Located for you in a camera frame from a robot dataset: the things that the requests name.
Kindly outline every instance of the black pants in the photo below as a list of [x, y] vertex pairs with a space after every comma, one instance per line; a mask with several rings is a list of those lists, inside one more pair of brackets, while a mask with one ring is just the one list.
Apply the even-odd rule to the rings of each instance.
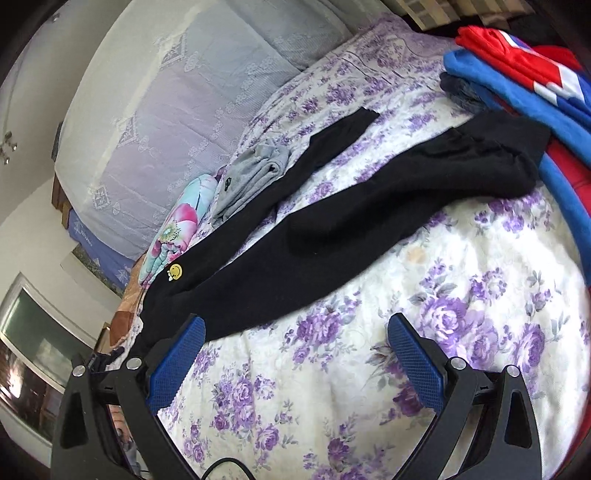
[[[527, 194], [538, 179], [549, 137], [547, 127], [527, 118], [485, 112], [416, 145], [369, 180], [288, 215], [209, 278], [189, 280], [173, 294], [153, 284], [141, 314], [144, 330], [132, 353], [172, 336], [190, 314], [205, 320], [206, 340], [278, 319], [347, 283], [450, 202]], [[192, 268], [200, 271], [207, 260], [204, 253], [195, 255], [201, 244], [181, 257], [182, 278]], [[158, 277], [160, 284], [166, 279]]]

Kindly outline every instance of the colorful pillow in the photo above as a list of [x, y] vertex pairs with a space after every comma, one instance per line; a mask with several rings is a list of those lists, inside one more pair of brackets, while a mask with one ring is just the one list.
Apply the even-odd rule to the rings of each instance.
[[139, 272], [140, 285], [148, 287], [166, 265], [187, 250], [216, 188], [217, 180], [211, 175], [201, 175], [187, 185], [150, 245]]

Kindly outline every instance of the window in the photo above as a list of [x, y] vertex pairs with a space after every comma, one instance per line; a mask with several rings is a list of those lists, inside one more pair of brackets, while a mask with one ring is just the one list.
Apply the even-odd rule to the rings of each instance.
[[20, 274], [0, 306], [0, 400], [51, 441], [71, 359], [93, 344]]

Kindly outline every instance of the floral bedsheet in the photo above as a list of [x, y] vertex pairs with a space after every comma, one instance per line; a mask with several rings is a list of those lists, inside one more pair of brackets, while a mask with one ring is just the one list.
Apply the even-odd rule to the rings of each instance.
[[[272, 137], [292, 148], [293, 162], [311, 134], [358, 107], [381, 116], [280, 204], [241, 252], [290, 212], [465, 122], [469, 114], [438, 85], [442, 55], [451, 48], [449, 40], [413, 33], [398, 17], [384, 18], [269, 99], [234, 158]], [[206, 216], [191, 244], [211, 231]], [[433, 418], [386, 342], [388, 319], [404, 312], [421, 335], [475, 368], [521, 368], [550, 478], [587, 398], [589, 311], [577, 249], [544, 186], [517, 200], [466, 200], [329, 297], [206, 345], [159, 417], [198, 474], [230, 455], [261, 480], [392, 478]], [[140, 330], [137, 317], [128, 345]], [[460, 466], [476, 419], [447, 476]], [[212, 478], [242, 474], [221, 466]]]

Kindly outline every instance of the yellow smiley face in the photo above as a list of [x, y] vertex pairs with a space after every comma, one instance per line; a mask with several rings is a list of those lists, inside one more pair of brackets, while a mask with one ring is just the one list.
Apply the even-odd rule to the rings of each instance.
[[178, 263], [175, 263], [168, 269], [168, 276], [171, 280], [178, 280], [183, 275], [183, 269]]

